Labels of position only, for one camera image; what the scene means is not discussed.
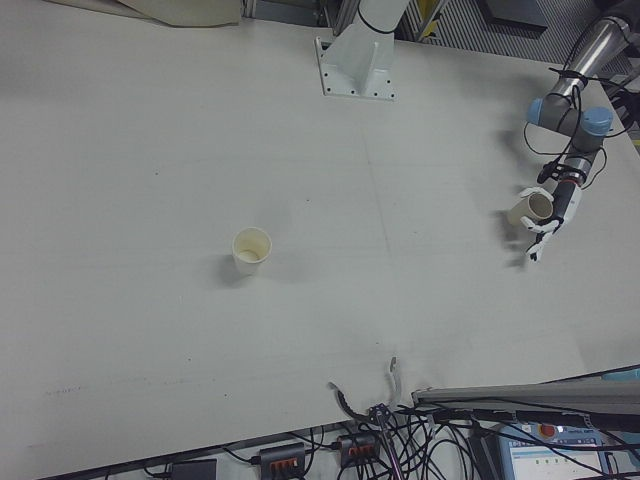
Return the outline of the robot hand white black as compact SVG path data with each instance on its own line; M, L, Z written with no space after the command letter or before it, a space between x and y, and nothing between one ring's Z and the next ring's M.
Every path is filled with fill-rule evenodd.
M539 200L539 204L550 211L539 215L530 208L530 213L523 213L518 218L520 225L535 234L534 242L526 250L530 261L540 261L548 242L573 220L582 194L583 189L573 180L560 181L553 193L542 187L529 187L519 193L521 200Z

